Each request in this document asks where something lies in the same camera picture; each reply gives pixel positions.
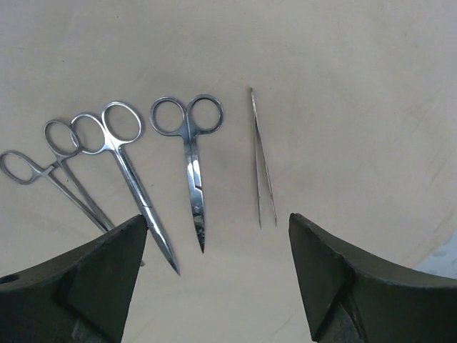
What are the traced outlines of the beige cloth drape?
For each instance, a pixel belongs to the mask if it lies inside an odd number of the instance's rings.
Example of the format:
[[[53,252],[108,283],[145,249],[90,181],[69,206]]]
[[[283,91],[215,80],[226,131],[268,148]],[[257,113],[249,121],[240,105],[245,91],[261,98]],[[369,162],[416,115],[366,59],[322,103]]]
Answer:
[[[251,98],[261,170],[258,223]],[[125,342],[309,342],[288,238],[300,213],[406,267],[456,275],[454,1],[3,1],[1,149],[47,166],[43,126],[125,101],[215,96],[198,139],[206,246],[183,142],[126,146],[177,274],[144,250]]]

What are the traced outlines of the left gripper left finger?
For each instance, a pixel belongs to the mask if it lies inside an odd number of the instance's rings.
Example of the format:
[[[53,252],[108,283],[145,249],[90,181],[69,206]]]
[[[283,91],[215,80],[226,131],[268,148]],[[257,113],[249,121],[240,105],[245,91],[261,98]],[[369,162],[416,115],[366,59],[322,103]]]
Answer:
[[[120,342],[146,243],[137,215],[34,267],[1,277],[2,342]]]

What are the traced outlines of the steel surgical scissors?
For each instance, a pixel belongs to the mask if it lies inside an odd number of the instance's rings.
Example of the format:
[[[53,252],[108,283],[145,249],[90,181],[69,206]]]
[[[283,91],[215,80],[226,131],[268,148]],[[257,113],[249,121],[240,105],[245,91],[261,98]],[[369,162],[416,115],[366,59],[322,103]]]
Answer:
[[[194,106],[197,102],[207,100],[217,108],[218,119],[211,128],[199,126],[193,118]],[[182,115],[181,126],[173,131],[167,131],[159,126],[157,120],[157,111],[159,106],[164,103],[175,104]],[[197,145],[197,136],[211,134],[219,129],[224,120],[224,109],[221,102],[210,94],[199,94],[195,96],[187,105],[173,96],[163,96],[157,99],[151,106],[149,114],[150,122],[156,132],[163,136],[179,136],[184,143],[184,157],[186,160],[186,173],[189,184],[189,196],[191,204],[191,213],[193,216],[196,236],[201,250],[205,247],[205,216],[204,216],[204,194],[201,182],[201,170],[199,163],[199,151]]]

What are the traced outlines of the steel tweezers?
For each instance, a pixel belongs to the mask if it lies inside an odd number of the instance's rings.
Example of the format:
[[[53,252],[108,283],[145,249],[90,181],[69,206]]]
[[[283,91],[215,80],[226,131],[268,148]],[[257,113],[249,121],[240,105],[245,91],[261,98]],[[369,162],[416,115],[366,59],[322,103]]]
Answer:
[[[256,176],[256,198],[257,198],[257,209],[258,209],[258,223],[259,223],[259,226],[262,227],[260,177],[261,177],[261,170],[263,170],[265,172],[266,185],[268,187],[269,199],[271,201],[271,208],[273,211],[274,224],[277,225],[276,205],[275,205],[275,201],[274,201],[273,189],[272,189],[272,185],[271,185],[268,164],[266,161],[266,155],[265,155],[264,148],[263,148],[261,130],[259,128],[258,112],[257,112],[257,107],[256,107],[256,97],[255,97],[252,86],[248,87],[248,92],[249,92],[250,98],[251,98],[252,116],[253,116],[254,168],[255,168],[255,176]]]

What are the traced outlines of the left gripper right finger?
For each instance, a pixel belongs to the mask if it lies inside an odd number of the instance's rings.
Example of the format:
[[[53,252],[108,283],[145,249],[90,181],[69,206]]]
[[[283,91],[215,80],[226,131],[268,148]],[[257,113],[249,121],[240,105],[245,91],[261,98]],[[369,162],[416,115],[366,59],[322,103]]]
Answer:
[[[456,341],[456,280],[377,257],[301,214],[288,233],[313,342]]]

